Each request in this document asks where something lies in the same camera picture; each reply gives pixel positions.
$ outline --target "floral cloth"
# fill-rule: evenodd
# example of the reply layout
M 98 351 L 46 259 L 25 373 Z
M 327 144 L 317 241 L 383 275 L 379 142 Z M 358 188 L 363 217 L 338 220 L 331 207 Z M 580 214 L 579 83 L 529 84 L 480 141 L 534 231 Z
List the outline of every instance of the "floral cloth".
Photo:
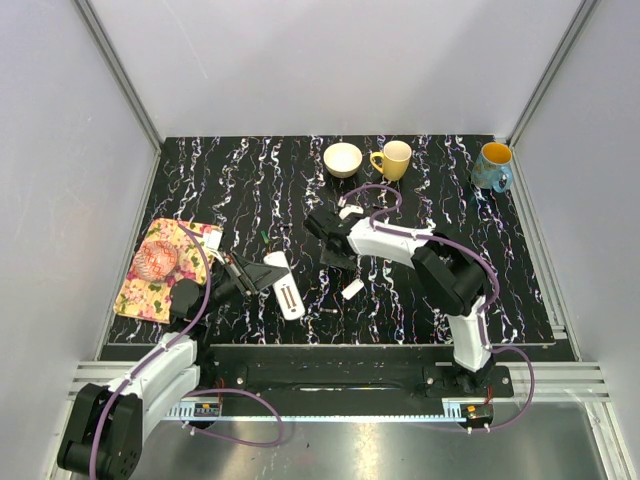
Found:
M 202 223 L 189 223 L 168 218 L 154 220 L 142 244 L 156 240 L 168 241 L 178 250 L 178 264 L 167 278 L 161 282 L 153 283 L 139 278 L 134 273 L 134 268 L 130 267 L 116 303 L 113 305 L 113 310 L 118 315 L 151 322 L 169 323 L 169 307 L 171 305 L 169 293 L 173 284 L 183 278 L 190 278 L 201 284 L 206 281 L 205 268 L 211 268 L 213 265 L 213 253 L 205 249 L 208 261 L 208 265 L 205 266 L 198 249 L 189 236 L 178 228 L 178 222 L 189 230 L 200 234 L 220 230 L 219 227 Z M 205 240 L 199 238 L 199 241 L 204 248 Z

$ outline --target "yellow mug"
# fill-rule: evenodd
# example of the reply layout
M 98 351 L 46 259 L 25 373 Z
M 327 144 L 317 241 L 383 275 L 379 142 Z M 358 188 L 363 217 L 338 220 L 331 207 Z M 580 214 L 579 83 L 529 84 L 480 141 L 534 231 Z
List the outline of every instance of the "yellow mug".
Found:
M 391 181 L 400 180 L 409 167 L 411 153 L 411 147 L 407 143 L 393 140 L 384 146 L 382 152 L 371 154 L 371 165 L 386 179 Z M 382 160 L 382 165 L 378 165 L 376 158 Z

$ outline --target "table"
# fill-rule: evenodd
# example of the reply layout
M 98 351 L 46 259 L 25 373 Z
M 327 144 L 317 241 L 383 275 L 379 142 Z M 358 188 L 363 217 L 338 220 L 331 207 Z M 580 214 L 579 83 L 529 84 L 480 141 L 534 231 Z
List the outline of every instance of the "table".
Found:
M 391 223 L 448 227 L 495 267 L 502 293 L 488 313 L 492 342 L 551 344 L 553 334 L 511 194 L 481 191 L 469 172 L 483 144 L 481 135 L 193 137 L 166 140 L 142 223 L 144 234 L 159 217 L 212 223 L 225 229 L 221 248 L 259 261 L 267 252 L 261 231 L 275 250 L 286 251 L 307 314 L 285 322 L 271 290 L 241 299 L 207 317 L 222 344 L 442 344 L 450 342 L 444 316 L 431 309 L 415 272 L 382 259 L 362 258 L 357 272 L 321 265 L 320 242 L 302 226 L 316 206 L 337 209 L 341 194 L 380 183 L 369 153 L 393 139 L 409 143 L 413 159 L 399 182 L 404 197 Z M 358 173 L 330 176 L 322 153 L 345 141 L 364 154 Z M 358 197 L 372 208 L 392 205 L 391 194 Z M 345 301 L 340 291 L 356 276 L 365 289 Z M 327 313 L 320 309 L 337 309 Z M 163 326 L 116 316 L 107 341 L 156 343 Z

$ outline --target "small white object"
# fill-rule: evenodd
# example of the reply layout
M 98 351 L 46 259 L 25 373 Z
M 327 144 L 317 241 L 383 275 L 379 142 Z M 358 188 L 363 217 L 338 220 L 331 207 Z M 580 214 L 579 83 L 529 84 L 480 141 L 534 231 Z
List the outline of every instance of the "small white object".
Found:
M 347 288 L 342 291 L 342 296 L 346 300 L 351 300 L 356 293 L 364 288 L 364 282 L 359 278 L 356 278 L 353 282 L 349 284 Z
M 285 320 L 297 320 L 305 313 L 302 297 L 296 286 L 296 282 L 291 275 L 291 268 L 287 262 L 284 252 L 272 252 L 264 257 L 264 263 L 275 267 L 286 267 L 289 273 L 273 284 L 273 291 L 276 293 L 278 304 L 282 310 Z
M 364 209 L 362 207 L 359 207 L 358 205 L 346 205 L 342 210 L 340 210 L 340 213 L 338 214 L 340 216 L 340 220 L 344 220 L 345 218 L 347 218 L 350 214 L 352 213 L 364 213 Z
M 207 235 L 205 239 L 205 247 L 209 250 L 218 250 L 220 248 L 220 241 L 222 240 L 222 230 L 214 228 L 211 233 Z
M 347 178 L 358 171 L 362 152 L 351 143 L 334 143 L 323 155 L 324 164 L 334 177 Z

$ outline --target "white wall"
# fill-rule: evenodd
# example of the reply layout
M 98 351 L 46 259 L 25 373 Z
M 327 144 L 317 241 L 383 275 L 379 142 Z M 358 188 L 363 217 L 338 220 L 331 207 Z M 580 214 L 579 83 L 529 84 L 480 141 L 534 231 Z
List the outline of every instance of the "white wall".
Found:
M 92 1 L 165 136 L 507 136 L 580 3 Z
M 153 152 L 69 0 L 0 2 L 2 478 L 42 478 Z
M 517 153 L 587 359 L 640 467 L 640 3 L 601 2 Z

